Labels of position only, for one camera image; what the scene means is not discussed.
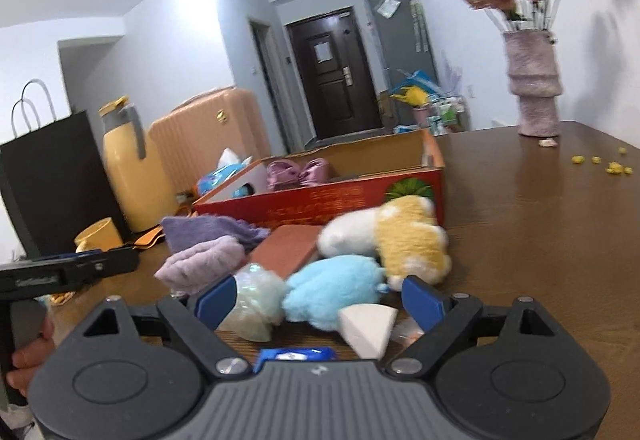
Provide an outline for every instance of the yellow thermos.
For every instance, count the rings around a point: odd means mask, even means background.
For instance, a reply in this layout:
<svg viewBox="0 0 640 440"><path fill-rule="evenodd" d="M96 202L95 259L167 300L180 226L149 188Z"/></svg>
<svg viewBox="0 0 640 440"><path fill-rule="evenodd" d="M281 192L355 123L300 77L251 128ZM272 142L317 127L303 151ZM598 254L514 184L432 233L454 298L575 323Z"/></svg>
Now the yellow thermos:
<svg viewBox="0 0 640 440"><path fill-rule="evenodd" d="M178 202L156 144L145 136L138 110L120 97L100 109L104 162L120 208L133 232L175 214Z"/></svg>

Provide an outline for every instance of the yellow mug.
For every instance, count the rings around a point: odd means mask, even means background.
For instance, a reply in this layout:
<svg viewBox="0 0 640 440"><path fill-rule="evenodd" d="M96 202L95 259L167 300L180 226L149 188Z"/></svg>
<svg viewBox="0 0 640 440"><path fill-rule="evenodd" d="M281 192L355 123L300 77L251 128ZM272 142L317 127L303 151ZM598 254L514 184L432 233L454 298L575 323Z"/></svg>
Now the yellow mug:
<svg viewBox="0 0 640 440"><path fill-rule="evenodd" d="M105 218L87 227L74 240L76 252L95 250L99 248L103 252L124 245L122 238L111 218Z"/></svg>

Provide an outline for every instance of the red cardboard box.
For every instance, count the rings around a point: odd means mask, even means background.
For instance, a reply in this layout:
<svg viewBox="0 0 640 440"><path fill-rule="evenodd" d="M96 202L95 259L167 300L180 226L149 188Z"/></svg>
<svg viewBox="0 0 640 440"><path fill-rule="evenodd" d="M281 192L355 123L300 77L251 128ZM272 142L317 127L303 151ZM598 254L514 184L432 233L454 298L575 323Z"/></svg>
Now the red cardboard box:
<svg viewBox="0 0 640 440"><path fill-rule="evenodd" d="M351 179L270 192L267 166L278 158L266 158L253 162L202 197L194 210L276 229L285 224L325 225L340 214L417 194L433 200L438 224L444 222L444 161L427 130L335 144L286 158L300 166L324 158L332 167L333 178ZM249 186L255 194L229 200L243 186Z"/></svg>

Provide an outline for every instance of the finger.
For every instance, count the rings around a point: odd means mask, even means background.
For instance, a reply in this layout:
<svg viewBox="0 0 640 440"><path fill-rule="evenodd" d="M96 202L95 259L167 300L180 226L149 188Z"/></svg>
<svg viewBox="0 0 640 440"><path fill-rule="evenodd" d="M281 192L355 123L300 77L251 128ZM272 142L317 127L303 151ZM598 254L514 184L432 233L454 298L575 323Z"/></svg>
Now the finger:
<svg viewBox="0 0 640 440"><path fill-rule="evenodd" d="M32 368L33 366L41 365L55 349L56 345L52 340L47 341L44 338L38 338L33 343L15 352L12 361L18 369Z"/></svg>
<svg viewBox="0 0 640 440"><path fill-rule="evenodd" d="M52 339L53 332L55 331L56 331L56 325L53 324L53 319L49 316L46 316L42 324L42 336L47 340Z"/></svg>
<svg viewBox="0 0 640 440"><path fill-rule="evenodd" d="M29 383L35 375L37 368L26 368L24 370L15 370L6 374L6 381L12 388L16 390L27 391Z"/></svg>

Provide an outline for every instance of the pink bow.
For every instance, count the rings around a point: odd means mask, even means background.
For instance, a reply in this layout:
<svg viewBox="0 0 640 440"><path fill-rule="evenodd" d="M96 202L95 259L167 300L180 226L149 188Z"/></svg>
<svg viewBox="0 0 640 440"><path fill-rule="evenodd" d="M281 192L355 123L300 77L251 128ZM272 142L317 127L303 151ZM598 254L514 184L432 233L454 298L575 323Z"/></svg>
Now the pink bow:
<svg viewBox="0 0 640 440"><path fill-rule="evenodd" d="M282 191L296 187L312 187L329 181L329 163L316 158L300 166L286 158L274 160L267 166L267 182L271 191Z"/></svg>

